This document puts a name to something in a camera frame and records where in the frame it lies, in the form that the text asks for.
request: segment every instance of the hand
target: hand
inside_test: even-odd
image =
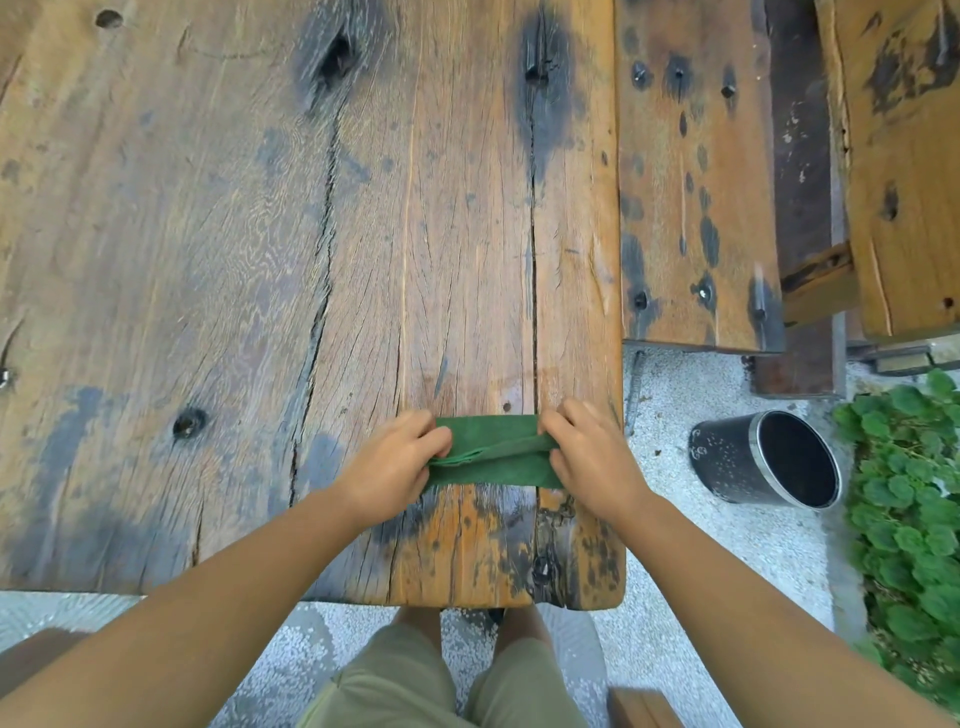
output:
[[[638,501],[653,495],[620,428],[590,402],[564,400],[540,415],[540,429],[560,445],[550,452],[560,482],[614,529]]]
[[[361,529],[383,523],[415,502],[429,472],[426,461],[450,452],[453,433],[429,411],[411,410],[384,423],[330,486]]]

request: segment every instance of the leg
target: leg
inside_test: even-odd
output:
[[[437,648],[437,654],[443,656],[440,644],[440,610],[430,607],[400,607],[394,617],[394,624],[408,624],[419,629],[423,636]]]
[[[484,728],[586,728],[566,692],[553,641],[537,607],[507,610],[496,637],[493,665],[473,684],[466,717]]]
[[[440,610],[404,607],[333,677],[299,726],[437,725],[455,710],[456,688],[440,651]]]

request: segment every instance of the wooden table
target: wooden table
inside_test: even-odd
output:
[[[148,593],[408,407],[621,418],[612,4],[8,7],[0,586]],[[477,484],[307,597],[596,609],[624,578],[571,498]]]

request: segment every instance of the green cloth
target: green cloth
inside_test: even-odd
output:
[[[438,417],[437,427],[453,432],[447,457],[432,458],[432,485],[492,483],[563,488],[550,467],[550,450],[557,441],[537,434],[536,415]]]

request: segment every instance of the concrete floor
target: concrete floor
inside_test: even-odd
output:
[[[699,482],[686,457],[689,430],[703,420],[788,409],[823,423],[827,406],[815,404],[811,410],[806,402],[753,397],[738,356],[627,352],[624,369],[631,448],[651,487],[831,629],[842,601],[831,594],[831,586],[846,578],[834,593],[850,608],[837,614],[855,631],[862,624],[855,576],[843,572],[842,564],[837,567],[835,558],[828,559],[831,548],[839,551],[831,545],[824,519],[797,509],[723,502]],[[606,725],[609,682],[663,691],[686,728],[738,725],[649,575],[636,559],[628,559],[627,594],[619,608],[592,614],[542,609],[567,686],[590,724]],[[96,629],[133,603],[111,596],[0,594],[0,649],[45,626]],[[301,605],[215,725],[292,725],[329,674],[392,613],[375,607]],[[487,666],[492,639],[479,615],[444,613],[444,656],[461,700]]]

